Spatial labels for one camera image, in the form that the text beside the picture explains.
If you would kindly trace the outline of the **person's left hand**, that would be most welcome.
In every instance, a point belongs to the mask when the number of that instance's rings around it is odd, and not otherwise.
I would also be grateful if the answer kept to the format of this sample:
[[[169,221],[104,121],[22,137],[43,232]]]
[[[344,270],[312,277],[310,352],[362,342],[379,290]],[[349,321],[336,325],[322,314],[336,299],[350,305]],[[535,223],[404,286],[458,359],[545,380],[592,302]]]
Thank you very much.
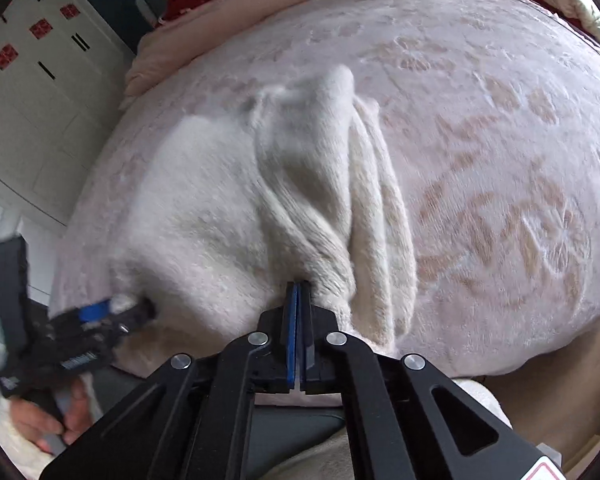
[[[17,431],[47,454],[53,454],[50,436],[60,437],[65,445],[70,445],[93,425],[90,398],[79,377],[71,384],[69,408],[62,424],[36,404],[16,396],[9,401],[9,415]]]

